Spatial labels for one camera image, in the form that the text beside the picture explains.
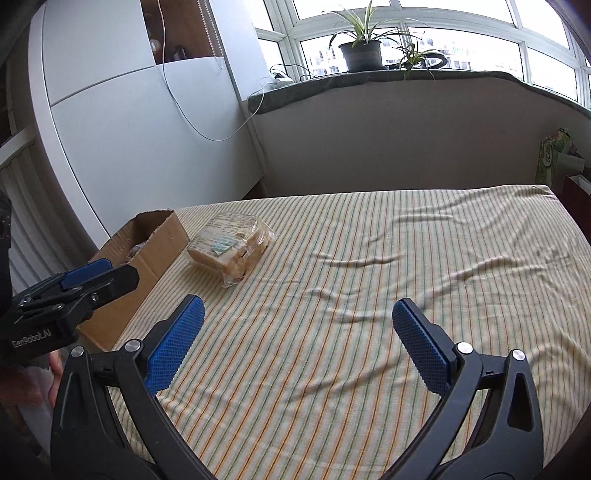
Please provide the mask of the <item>person's left hand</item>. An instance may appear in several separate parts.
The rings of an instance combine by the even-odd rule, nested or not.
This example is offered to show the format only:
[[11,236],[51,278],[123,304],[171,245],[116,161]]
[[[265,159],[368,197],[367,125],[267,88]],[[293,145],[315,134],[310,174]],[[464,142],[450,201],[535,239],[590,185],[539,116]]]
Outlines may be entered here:
[[47,400],[52,408],[55,407],[59,384],[63,376],[63,363],[58,350],[48,354],[48,365],[53,375],[52,384],[46,394],[20,366],[9,365],[1,367],[1,405],[40,405]]

